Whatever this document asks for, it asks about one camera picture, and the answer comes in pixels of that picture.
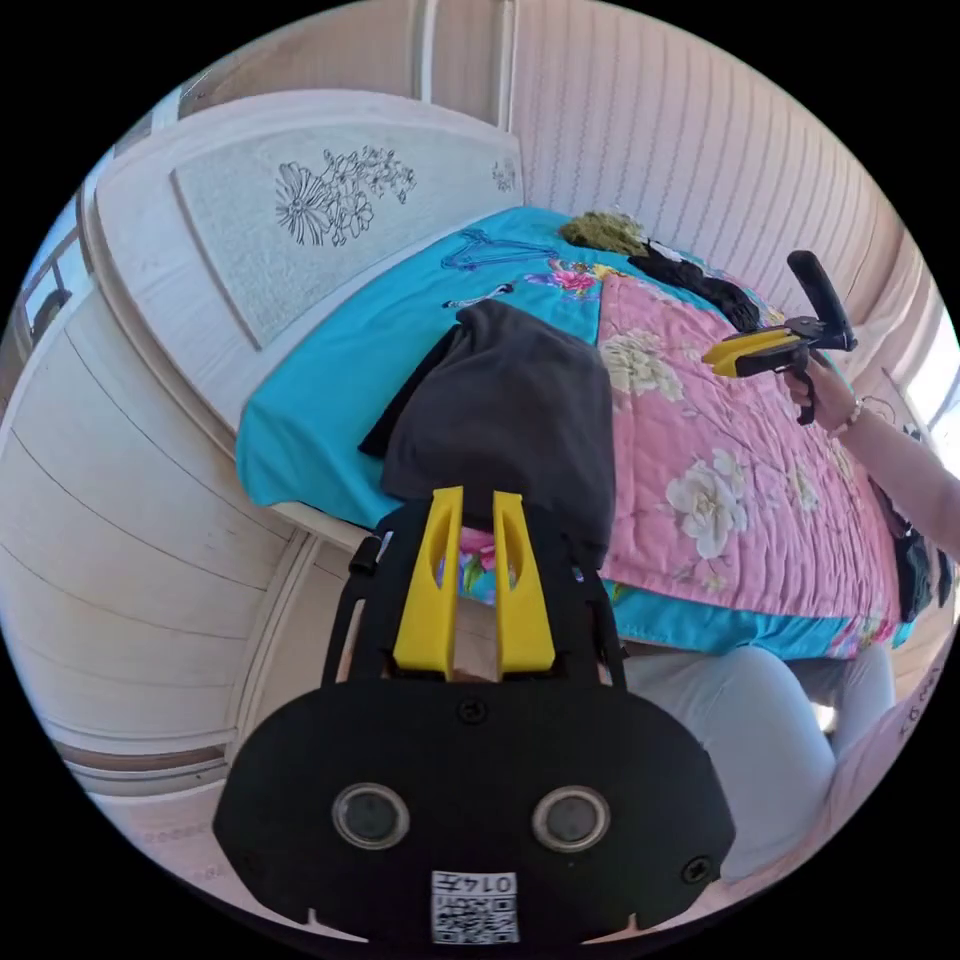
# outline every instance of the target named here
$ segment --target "turquoise bedsheet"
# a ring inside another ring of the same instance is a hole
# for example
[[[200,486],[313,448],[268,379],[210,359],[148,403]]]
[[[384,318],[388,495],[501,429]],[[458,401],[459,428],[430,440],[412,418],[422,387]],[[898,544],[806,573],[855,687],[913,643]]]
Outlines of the turquoise bedsheet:
[[[513,306],[595,342],[603,269],[638,273],[626,257],[565,243],[557,229],[567,219],[532,207],[488,217],[337,308],[247,403],[237,472],[253,502],[298,500],[362,527],[394,509],[380,463],[357,444],[465,300],[500,289]]]
[[[399,502],[380,490],[380,462],[357,445],[466,301],[494,295],[596,342],[605,272],[644,275],[624,256],[567,244],[557,232],[567,219],[517,207],[480,220],[387,270],[337,308],[247,403],[236,458],[253,502],[299,501],[367,528],[395,509]],[[695,294],[664,289],[711,309]],[[747,292],[765,321],[780,322]],[[467,536],[462,549],[461,592],[492,602],[490,558],[479,548],[471,552]],[[607,589],[621,636],[704,652],[749,643],[784,657],[819,656],[845,626],[732,611],[615,583]]]

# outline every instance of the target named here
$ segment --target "pink floral quilt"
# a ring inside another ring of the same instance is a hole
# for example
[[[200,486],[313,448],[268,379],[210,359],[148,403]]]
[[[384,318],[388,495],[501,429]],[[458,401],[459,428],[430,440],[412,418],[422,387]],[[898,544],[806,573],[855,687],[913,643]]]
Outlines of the pink floral quilt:
[[[897,630],[892,540],[858,464],[801,427],[781,378],[715,376],[731,327],[636,278],[604,278],[617,511],[602,575],[760,614],[850,618],[828,652]]]

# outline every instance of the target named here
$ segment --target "wood paneled wall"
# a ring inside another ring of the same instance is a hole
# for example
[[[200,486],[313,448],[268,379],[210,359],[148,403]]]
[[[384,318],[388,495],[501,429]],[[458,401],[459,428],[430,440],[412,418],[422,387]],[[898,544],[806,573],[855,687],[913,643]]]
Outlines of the wood paneled wall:
[[[227,742],[292,528],[249,502],[95,287],[41,341],[4,434],[4,631],[55,739],[114,754]]]
[[[513,127],[527,203],[619,207],[789,310],[812,249],[860,322],[902,224],[826,127],[746,64],[594,0],[520,0]]]
[[[280,90],[374,90],[415,95],[417,0],[364,0],[307,17],[214,64],[180,114]]]
[[[497,122],[502,0],[439,0],[433,102]]]

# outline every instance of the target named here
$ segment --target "screw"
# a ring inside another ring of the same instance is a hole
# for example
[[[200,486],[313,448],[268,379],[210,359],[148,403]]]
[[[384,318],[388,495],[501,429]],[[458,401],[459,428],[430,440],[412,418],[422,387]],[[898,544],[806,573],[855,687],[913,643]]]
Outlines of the screw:
[[[483,723],[487,719],[487,705],[482,700],[469,697],[457,704],[457,716],[464,723]]]
[[[684,883],[699,883],[709,872],[710,858],[694,857],[683,870],[680,871],[680,879],[683,880]]]

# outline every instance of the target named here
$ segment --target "window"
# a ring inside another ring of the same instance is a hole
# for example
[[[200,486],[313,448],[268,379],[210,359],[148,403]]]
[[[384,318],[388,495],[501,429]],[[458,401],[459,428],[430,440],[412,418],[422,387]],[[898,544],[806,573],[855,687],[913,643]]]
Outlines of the window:
[[[907,397],[944,466],[960,477],[960,344],[946,310],[930,352],[907,386]]]
[[[26,319],[33,343],[87,275],[76,210],[74,197],[50,228],[20,288],[15,310]]]

